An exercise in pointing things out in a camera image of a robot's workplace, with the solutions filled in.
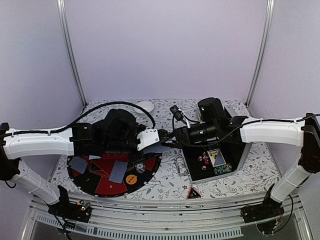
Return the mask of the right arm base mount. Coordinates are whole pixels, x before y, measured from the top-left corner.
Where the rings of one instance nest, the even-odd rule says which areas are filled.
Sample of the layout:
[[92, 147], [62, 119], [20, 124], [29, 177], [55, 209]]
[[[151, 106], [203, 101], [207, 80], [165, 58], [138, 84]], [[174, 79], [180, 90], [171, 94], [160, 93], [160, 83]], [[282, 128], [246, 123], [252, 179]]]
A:
[[245, 223], [265, 220], [272, 217], [282, 216], [285, 213], [282, 203], [272, 199], [264, 199], [262, 203], [245, 205], [240, 209], [240, 215]]

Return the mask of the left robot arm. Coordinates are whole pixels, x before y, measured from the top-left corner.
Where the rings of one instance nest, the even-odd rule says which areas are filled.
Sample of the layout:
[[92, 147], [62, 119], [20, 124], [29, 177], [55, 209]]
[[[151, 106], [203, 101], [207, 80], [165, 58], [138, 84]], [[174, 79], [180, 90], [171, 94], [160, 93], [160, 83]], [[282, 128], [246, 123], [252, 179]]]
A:
[[71, 157], [99, 156], [103, 154], [138, 154], [161, 140], [155, 126], [148, 128], [137, 123], [134, 115], [124, 109], [111, 109], [104, 119], [95, 123], [79, 121], [110, 103], [98, 105], [61, 128], [17, 130], [7, 122], [0, 125], [0, 179], [23, 186], [40, 197], [63, 216], [74, 213], [67, 190], [51, 185], [29, 168], [22, 157], [65, 155]]

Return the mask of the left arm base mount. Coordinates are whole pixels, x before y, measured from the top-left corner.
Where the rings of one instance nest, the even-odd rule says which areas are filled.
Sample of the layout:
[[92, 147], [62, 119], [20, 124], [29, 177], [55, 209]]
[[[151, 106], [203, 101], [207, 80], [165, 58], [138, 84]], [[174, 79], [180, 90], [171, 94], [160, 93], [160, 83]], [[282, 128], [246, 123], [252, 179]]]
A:
[[55, 204], [48, 205], [48, 212], [64, 220], [88, 223], [91, 218], [92, 207], [89, 202], [83, 200], [77, 203], [72, 203], [69, 200], [59, 200]]

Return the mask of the ace of diamonds card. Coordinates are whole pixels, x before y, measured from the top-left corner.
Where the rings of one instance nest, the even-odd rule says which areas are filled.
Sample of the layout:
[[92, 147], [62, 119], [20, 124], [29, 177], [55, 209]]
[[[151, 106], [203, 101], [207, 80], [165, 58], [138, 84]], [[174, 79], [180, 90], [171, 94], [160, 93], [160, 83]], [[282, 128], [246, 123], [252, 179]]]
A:
[[96, 159], [100, 159], [100, 156], [95, 156], [95, 155], [90, 155], [89, 156], [89, 160], [96, 160]]

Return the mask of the dealt blue playing cards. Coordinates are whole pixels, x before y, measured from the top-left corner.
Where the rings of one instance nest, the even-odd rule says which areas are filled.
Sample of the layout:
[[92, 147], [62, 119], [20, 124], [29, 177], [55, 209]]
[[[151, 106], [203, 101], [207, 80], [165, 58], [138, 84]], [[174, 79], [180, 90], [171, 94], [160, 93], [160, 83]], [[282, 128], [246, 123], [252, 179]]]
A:
[[116, 160], [112, 167], [109, 181], [112, 183], [121, 184], [127, 171], [127, 166], [128, 162]]

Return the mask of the orange big blind button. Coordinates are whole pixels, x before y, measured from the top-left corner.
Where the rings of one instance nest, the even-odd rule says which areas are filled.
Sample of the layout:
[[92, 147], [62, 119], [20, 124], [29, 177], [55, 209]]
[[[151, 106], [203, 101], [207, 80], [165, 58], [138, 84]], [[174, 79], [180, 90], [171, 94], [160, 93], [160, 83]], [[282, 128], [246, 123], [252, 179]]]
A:
[[134, 185], [134, 184], [137, 183], [137, 181], [138, 181], [138, 177], [136, 175], [134, 175], [134, 174], [130, 174], [125, 178], [125, 182], [128, 185]]

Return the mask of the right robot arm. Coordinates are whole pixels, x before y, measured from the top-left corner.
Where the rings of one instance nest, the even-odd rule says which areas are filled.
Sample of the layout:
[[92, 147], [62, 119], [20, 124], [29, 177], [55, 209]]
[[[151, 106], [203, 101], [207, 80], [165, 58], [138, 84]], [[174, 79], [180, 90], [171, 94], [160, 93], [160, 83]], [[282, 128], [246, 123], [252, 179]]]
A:
[[320, 171], [320, 124], [317, 115], [302, 118], [265, 119], [248, 116], [228, 117], [220, 99], [209, 97], [198, 102], [202, 123], [179, 127], [169, 134], [174, 148], [213, 148], [221, 143], [256, 142], [287, 144], [301, 148], [300, 158], [270, 189], [259, 206], [262, 218], [269, 218], [296, 188], [311, 174]]

